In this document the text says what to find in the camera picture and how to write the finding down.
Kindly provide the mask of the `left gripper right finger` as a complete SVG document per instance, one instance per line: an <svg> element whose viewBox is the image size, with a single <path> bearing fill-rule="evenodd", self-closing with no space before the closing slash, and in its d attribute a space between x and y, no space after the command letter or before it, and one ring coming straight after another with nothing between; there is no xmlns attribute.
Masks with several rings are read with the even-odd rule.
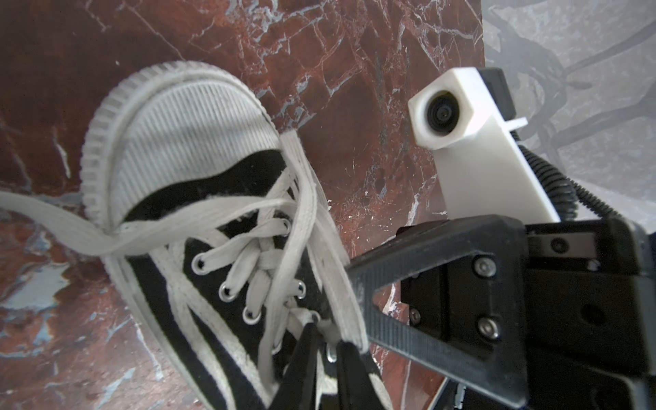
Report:
<svg viewBox="0 0 656 410"><path fill-rule="evenodd" d="M341 341L337 345L338 401L341 410L383 410L358 348Z"/></svg>

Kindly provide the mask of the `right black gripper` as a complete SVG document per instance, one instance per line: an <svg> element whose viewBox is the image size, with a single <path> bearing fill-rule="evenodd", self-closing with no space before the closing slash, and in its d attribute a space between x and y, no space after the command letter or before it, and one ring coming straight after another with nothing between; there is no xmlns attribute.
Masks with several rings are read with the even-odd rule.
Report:
<svg viewBox="0 0 656 410"><path fill-rule="evenodd" d="M625 220L427 222L347 271L369 339L466 385L473 406L655 406L655 266Z"/></svg>

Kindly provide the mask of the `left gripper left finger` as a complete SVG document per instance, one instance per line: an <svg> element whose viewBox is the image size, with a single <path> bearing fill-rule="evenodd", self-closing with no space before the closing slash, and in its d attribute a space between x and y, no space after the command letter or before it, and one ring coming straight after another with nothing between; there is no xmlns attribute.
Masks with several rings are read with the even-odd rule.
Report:
<svg viewBox="0 0 656 410"><path fill-rule="evenodd" d="M318 349L319 332L314 323L309 323L303 328L269 410L315 409Z"/></svg>

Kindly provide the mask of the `black white canvas sneaker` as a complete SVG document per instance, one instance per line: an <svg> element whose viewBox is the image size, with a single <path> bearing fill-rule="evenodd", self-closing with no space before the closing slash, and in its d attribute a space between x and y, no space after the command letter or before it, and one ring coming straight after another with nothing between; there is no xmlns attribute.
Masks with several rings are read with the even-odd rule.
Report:
<svg viewBox="0 0 656 410"><path fill-rule="evenodd" d="M81 161L85 213L110 233L143 196L222 172L234 157L272 149L284 134L249 87L220 68L190 61L145 68L114 88L90 123ZM215 409L163 348L163 337L128 306L191 389ZM377 365L369 353L360 356L384 409L391 408ZM337 357L337 345L319 339L315 409L340 407Z"/></svg>

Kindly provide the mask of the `white shoelace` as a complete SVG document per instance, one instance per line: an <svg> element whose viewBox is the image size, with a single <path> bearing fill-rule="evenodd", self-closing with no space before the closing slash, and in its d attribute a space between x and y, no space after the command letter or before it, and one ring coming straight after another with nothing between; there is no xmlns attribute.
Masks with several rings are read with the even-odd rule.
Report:
<svg viewBox="0 0 656 410"><path fill-rule="evenodd" d="M322 345L368 350L349 258L295 133L143 196L110 233L31 197L5 192L1 205L100 257L215 409L269 406L308 324Z"/></svg>

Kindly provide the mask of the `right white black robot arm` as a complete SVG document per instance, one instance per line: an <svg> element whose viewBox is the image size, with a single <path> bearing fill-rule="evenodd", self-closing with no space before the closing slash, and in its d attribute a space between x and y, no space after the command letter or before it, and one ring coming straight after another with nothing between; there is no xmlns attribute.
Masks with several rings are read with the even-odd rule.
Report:
<svg viewBox="0 0 656 410"><path fill-rule="evenodd" d="M402 227L349 268L372 340L446 377L435 409L654 408L654 235L522 155L559 221Z"/></svg>

